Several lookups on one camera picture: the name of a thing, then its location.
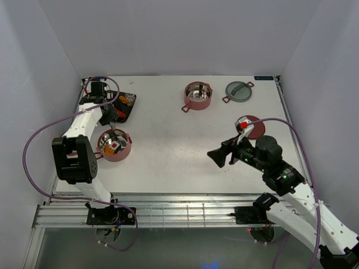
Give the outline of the stainless steel tongs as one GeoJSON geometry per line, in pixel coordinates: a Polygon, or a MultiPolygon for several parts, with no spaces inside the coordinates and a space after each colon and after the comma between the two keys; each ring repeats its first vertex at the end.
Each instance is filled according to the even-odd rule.
{"type": "Polygon", "coordinates": [[[116,129],[116,123],[114,121],[109,122],[109,125],[110,125],[112,130],[116,129]]]}

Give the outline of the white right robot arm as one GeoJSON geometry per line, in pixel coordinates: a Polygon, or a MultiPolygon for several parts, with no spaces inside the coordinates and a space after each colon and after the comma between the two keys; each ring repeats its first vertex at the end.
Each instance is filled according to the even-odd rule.
{"type": "Polygon", "coordinates": [[[252,145],[246,137],[236,136],[207,155],[220,168],[230,155],[231,165],[242,161],[261,171],[264,183],[295,209],[287,209],[278,198],[264,193],[253,203],[257,221],[281,226],[308,247],[323,268],[358,267],[358,234],[315,198],[300,172],[283,160],[274,137],[261,136],[252,145]]]}

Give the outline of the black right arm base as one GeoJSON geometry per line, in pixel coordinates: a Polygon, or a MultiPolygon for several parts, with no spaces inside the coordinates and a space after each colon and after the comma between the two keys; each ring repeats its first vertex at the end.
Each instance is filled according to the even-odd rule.
{"type": "Polygon", "coordinates": [[[238,206],[234,208],[236,224],[265,224],[268,219],[265,211],[254,206],[238,206]]]}

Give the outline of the white red sushi piece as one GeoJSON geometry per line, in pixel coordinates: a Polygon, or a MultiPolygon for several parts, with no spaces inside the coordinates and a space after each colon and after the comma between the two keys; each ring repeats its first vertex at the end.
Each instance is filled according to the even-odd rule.
{"type": "Polygon", "coordinates": [[[121,145],[120,145],[118,142],[114,141],[114,142],[112,142],[109,146],[110,146],[110,148],[111,148],[112,150],[116,150],[116,149],[118,149],[121,145]]]}

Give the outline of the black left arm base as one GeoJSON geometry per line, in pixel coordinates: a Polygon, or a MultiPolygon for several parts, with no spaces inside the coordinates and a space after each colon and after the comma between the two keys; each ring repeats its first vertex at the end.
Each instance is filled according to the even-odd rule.
{"type": "Polygon", "coordinates": [[[136,209],[131,207],[129,209],[124,207],[108,206],[106,208],[90,208],[86,219],[87,225],[113,225],[119,223],[123,225],[135,225],[134,213],[136,209]]]}

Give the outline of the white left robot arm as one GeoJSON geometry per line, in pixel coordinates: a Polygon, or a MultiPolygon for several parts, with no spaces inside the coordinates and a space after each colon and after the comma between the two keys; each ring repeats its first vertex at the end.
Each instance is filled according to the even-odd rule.
{"type": "Polygon", "coordinates": [[[112,104],[116,93],[109,86],[96,80],[85,88],[85,95],[79,101],[78,112],[69,129],[62,137],[54,138],[52,151],[59,180],[76,187],[92,201],[93,207],[100,207],[99,216],[107,224],[118,220],[119,210],[112,205],[99,205],[97,201],[111,202],[113,195],[97,178],[98,161],[90,139],[98,124],[114,126],[118,118],[112,104]]]}

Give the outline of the orange fried food piece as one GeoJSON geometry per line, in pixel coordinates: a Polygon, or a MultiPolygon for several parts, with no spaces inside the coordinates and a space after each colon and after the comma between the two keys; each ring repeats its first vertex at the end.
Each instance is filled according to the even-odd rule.
{"type": "Polygon", "coordinates": [[[112,155],[115,154],[115,151],[111,147],[109,147],[108,145],[104,146],[103,152],[104,152],[105,155],[108,155],[108,156],[112,156],[112,155]]]}

